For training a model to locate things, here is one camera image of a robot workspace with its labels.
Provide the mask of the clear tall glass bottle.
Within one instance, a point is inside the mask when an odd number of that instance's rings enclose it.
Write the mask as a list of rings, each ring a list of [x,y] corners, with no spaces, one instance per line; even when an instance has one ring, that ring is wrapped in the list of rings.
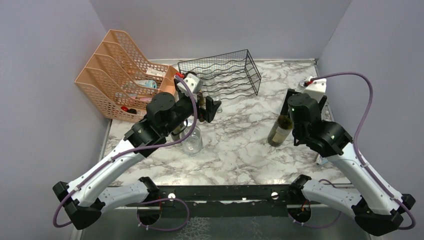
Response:
[[[218,83],[214,78],[207,79],[205,81],[206,92],[209,97],[211,97],[214,101],[220,101],[220,93],[218,88]]]

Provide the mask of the green labelled wine bottle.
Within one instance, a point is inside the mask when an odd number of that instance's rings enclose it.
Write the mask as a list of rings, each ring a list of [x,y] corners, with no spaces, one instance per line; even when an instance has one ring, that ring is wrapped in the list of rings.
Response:
[[[188,71],[188,72],[185,73],[186,77],[188,77],[189,75],[193,75],[193,76],[199,78],[200,81],[202,83],[204,83],[204,81],[200,77],[198,77],[198,75],[195,72]],[[197,102],[198,102],[199,107],[205,107],[206,106],[206,100],[205,100],[205,97],[204,97],[204,85],[203,84],[200,86],[200,89],[197,92]]]

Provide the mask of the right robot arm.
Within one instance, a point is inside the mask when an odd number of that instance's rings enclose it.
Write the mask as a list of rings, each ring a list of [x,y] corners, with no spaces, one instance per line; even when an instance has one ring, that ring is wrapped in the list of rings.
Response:
[[[401,230],[402,213],[410,212],[416,200],[402,194],[377,173],[354,147],[349,133],[338,123],[321,118],[319,102],[307,93],[285,97],[283,113],[293,122],[294,145],[306,145],[336,166],[358,190],[350,193],[322,184],[301,174],[289,185],[289,199],[296,203],[319,202],[354,219],[373,236]]]

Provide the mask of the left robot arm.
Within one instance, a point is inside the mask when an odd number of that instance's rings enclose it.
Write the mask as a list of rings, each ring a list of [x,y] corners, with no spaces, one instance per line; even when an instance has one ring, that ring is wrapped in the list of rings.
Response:
[[[211,122],[221,101],[205,99],[205,107],[197,103],[201,82],[175,79],[179,99],[168,92],[157,93],[146,106],[146,115],[136,122],[118,145],[94,167],[75,180],[60,181],[53,192],[60,201],[69,223],[82,230],[95,223],[102,214],[128,204],[158,201],[158,188],[148,177],[127,186],[113,187],[121,174],[149,157],[159,148],[168,147],[167,136],[189,117]]]

